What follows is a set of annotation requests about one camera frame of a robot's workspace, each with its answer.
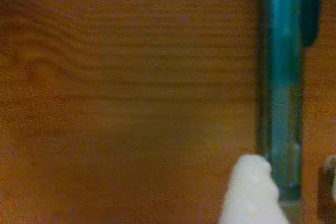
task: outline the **blue pen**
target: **blue pen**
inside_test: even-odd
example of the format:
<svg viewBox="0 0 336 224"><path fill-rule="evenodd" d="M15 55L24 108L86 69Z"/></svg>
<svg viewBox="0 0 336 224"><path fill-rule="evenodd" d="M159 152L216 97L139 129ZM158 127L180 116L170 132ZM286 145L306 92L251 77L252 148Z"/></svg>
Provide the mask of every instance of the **blue pen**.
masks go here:
<svg viewBox="0 0 336 224"><path fill-rule="evenodd" d="M298 200L302 173L304 47L318 34L320 0L262 0L260 151L280 200Z"/></svg>

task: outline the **wood grain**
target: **wood grain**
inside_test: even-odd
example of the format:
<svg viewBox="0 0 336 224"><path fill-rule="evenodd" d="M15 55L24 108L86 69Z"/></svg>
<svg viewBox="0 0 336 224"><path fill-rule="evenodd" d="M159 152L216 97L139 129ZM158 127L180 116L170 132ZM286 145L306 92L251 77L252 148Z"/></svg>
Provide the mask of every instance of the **wood grain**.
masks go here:
<svg viewBox="0 0 336 224"><path fill-rule="evenodd" d="M325 159L336 153L336 0L322 0L320 34L306 54L306 91L303 150L305 223L335 223L320 174Z"/></svg>
<svg viewBox="0 0 336 224"><path fill-rule="evenodd" d="M254 151L257 0L7 0L2 223L216 223Z"/></svg>

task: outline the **pen clip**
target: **pen clip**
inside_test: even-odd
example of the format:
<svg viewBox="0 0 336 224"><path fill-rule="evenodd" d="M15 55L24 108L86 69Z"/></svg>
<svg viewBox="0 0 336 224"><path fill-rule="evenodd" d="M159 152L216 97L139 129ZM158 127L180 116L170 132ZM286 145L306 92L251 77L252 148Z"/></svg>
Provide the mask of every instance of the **pen clip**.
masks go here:
<svg viewBox="0 0 336 224"><path fill-rule="evenodd" d="M321 0L302 0L302 41L304 47L311 46L319 33Z"/></svg>

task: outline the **pen barrel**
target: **pen barrel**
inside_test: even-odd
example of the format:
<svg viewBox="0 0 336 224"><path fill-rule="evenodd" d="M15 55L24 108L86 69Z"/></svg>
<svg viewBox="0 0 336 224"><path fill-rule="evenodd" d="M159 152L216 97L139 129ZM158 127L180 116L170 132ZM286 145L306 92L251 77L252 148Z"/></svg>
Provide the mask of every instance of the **pen barrel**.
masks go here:
<svg viewBox="0 0 336 224"><path fill-rule="evenodd" d="M300 197L302 163L301 0L264 0L260 62L260 151L280 200Z"/></svg>

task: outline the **wooden surface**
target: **wooden surface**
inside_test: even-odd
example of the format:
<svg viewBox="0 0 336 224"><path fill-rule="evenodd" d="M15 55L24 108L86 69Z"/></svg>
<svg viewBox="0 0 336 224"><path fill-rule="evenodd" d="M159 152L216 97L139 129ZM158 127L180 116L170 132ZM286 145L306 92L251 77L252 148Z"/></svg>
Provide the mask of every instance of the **wooden surface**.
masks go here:
<svg viewBox="0 0 336 224"><path fill-rule="evenodd" d="M319 170L336 154L336 0L323 0L321 11L319 38L306 55L303 208L308 224L336 223L334 206L319 194L325 191Z"/></svg>
<svg viewBox="0 0 336 224"><path fill-rule="evenodd" d="M254 151L257 0L2 0L2 223L216 223Z"/></svg>

